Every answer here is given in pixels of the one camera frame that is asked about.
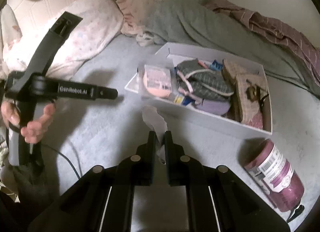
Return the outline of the person's left hand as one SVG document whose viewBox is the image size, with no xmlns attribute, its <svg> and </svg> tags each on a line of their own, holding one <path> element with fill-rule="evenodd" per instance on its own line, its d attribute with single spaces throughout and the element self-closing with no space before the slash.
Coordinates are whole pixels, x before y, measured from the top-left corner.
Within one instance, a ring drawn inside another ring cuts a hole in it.
<svg viewBox="0 0 320 232">
<path fill-rule="evenodd" d="M 26 143 L 37 144 L 42 140 L 48 131 L 48 127 L 53 122 L 55 111 L 55 103 L 49 103 L 44 107 L 43 114 L 38 119 L 30 121 L 25 127 L 21 128 L 21 135 Z M 1 114 L 7 128 L 9 128 L 10 123 L 15 126 L 20 123 L 20 117 L 15 105 L 9 101 L 2 102 Z"/>
</svg>

